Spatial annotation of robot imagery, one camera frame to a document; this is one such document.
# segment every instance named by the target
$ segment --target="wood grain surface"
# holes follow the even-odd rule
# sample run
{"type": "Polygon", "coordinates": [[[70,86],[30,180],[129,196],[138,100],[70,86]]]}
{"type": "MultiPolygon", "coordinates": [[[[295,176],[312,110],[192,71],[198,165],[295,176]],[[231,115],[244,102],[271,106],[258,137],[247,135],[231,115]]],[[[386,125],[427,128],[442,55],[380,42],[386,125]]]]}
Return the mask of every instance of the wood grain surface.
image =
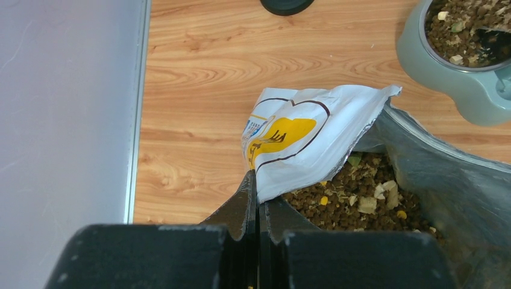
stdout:
{"type": "Polygon", "coordinates": [[[316,0],[291,17],[258,0],[153,0],[136,223],[198,223],[238,187],[240,136],[265,87],[404,87],[393,103],[458,148],[511,163],[511,123],[471,125],[413,82],[395,42],[417,0],[316,0]]]}

